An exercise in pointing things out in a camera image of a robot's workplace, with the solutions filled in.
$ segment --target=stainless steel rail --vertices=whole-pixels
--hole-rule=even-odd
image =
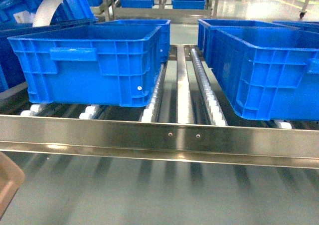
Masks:
[[[189,51],[194,47],[172,45],[170,58],[177,58],[178,67],[186,69],[186,61],[192,58]],[[173,62],[167,64],[167,69],[172,66],[176,69]],[[181,72],[189,83],[196,81],[191,71]],[[97,119],[76,119],[85,105],[64,104],[52,105],[58,109],[49,117],[21,117],[19,113],[30,108],[30,103],[26,89],[17,90],[0,102],[0,150],[319,168],[319,126],[316,122],[289,121],[296,129],[279,129],[269,128],[270,122],[244,120],[234,115],[225,96],[215,90],[216,84],[211,87],[229,126],[138,122],[143,109],[113,106]],[[178,93],[185,93],[183,98],[189,99],[188,91],[178,90]],[[190,91],[191,95],[200,94],[200,91]],[[180,106],[188,107],[188,102],[170,106],[178,111]]]

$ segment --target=white roller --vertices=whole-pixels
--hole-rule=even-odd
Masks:
[[[217,120],[215,121],[216,126],[226,126],[226,121],[225,120]]]
[[[275,123],[278,128],[280,129],[292,129],[292,125],[288,122],[282,121],[282,120],[275,120]]]
[[[82,113],[79,116],[79,119],[92,119],[93,115],[88,113]]]
[[[219,121],[223,119],[223,115],[220,112],[213,113],[212,115],[214,121]]]
[[[30,117],[30,116],[34,116],[36,113],[34,111],[31,110],[23,110],[20,114],[20,116],[22,117]]]
[[[99,109],[98,106],[88,106],[85,109],[85,113],[94,115],[98,111],[98,109]]]
[[[216,105],[211,105],[211,106],[209,106],[209,108],[210,108],[211,113],[218,113],[219,112],[219,107]]]
[[[152,117],[153,116],[153,109],[145,109],[143,112],[143,117]]]
[[[35,113],[39,113],[45,108],[45,106],[45,104],[32,104],[30,110],[34,111]]]

